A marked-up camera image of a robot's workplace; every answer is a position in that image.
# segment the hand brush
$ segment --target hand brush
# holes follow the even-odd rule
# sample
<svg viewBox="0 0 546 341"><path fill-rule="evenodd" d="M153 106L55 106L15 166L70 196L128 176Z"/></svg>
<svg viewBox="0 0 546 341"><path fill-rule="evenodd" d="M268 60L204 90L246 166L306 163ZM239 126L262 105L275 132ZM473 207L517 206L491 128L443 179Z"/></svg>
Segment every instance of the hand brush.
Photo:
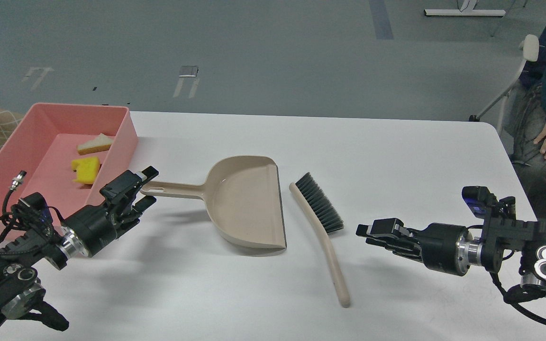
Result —
<svg viewBox="0 0 546 341"><path fill-rule="evenodd" d="M340 272L336 252L334 252L334 247L332 247L332 242L330 242L330 238L328 237L328 233L343 228L342 219L334 207L332 207L328 198L323 194L321 188L313 180L310 173L306 173L296 183L291 183L290 192L294 194L294 198L315 229L317 238L328 261L332 282L334 283L340 305L345 308L349 307L351 305L349 291L347 290L345 278L342 272Z"/></svg>

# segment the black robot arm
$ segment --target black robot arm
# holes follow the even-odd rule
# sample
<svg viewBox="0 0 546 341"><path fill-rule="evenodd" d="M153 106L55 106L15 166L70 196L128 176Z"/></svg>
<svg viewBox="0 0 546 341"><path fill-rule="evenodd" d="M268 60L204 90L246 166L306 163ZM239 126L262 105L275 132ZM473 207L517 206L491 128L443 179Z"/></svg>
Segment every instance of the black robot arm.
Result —
<svg viewBox="0 0 546 341"><path fill-rule="evenodd" d="M32 266L40 259L47 259L57 269L63 269L74 255L91 257L127 233L155 202L154 197L146 196L132 205L142 186L158 172L153 167L137 173L125 171L100 190L104 197L100 205L86 205L66 219L49 207L39 193L21 198L6 212L7 199L22 183L24 175L21 172L14 179L0 217L6 227L0 242L11 229L26 231L0 248L0 326L8 319L27 319L41 321L55 330L66 330L69 322L43 301L46 290ZM50 208L58 214L63 235L52 226ZM40 314L32 313L33 309Z"/></svg>
<svg viewBox="0 0 546 341"><path fill-rule="evenodd" d="M389 218L374 220L372 225L360 224L356 234L365 237L368 244L420 261L431 270L464 276L471 265L483 266L508 304L546 297L546 220L516 220L515 198L497 201L485 187L465 187L462 196L473 214L483 218L481 226L432 223L420 231L404 227L397 218ZM481 229L480 237L473 237L471 229ZM522 255L522 282L507 292L496 276L505 250L511 251L511 255Z"/></svg>

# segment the pink tray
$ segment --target pink tray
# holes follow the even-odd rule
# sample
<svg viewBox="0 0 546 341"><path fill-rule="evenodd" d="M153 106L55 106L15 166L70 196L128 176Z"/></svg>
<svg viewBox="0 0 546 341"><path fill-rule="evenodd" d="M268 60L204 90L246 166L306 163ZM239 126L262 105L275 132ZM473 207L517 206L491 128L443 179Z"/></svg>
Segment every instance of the pink tray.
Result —
<svg viewBox="0 0 546 341"><path fill-rule="evenodd" d="M103 133L114 139L106 152L79 155L77 145ZM125 171L138 137L126 107L37 103L27 112L0 151L0 215L11 180L24 170L24 184L9 199L9 206L34 192L67 217L84 205L104 200L100 188ZM92 186L73 182L71 160L98 156L102 166ZM52 214L55 226L60 222ZM3 224L0 222L0 233ZM8 239L22 233L12 232Z"/></svg>

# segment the gray floor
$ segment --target gray floor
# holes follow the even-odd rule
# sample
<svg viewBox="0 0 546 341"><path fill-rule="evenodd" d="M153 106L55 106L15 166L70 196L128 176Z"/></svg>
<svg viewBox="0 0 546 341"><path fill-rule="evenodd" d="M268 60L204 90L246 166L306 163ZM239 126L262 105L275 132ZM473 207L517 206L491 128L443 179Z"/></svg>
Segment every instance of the gray floor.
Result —
<svg viewBox="0 0 546 341"><path fill-rule="evenodd" d="M479 1L514 3L504 18L423 15L457 2L0 1L0 108L463 121L507 86L546 0ZM182 65L199 74L174 97Z"/></svg>

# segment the dustpan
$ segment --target dustpan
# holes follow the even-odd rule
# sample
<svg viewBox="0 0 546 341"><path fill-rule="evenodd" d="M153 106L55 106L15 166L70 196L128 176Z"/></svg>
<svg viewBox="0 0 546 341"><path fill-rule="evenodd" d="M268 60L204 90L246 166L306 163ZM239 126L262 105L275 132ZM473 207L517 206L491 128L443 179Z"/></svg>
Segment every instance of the dustpan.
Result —
<svg viewBox="0 0 546 341"><path fill-rule="evenodd" d="M151 181L148 196L202 199L221 235L249 248L286 248L277 164L243 155L217 162L203 184Z"/></svg>

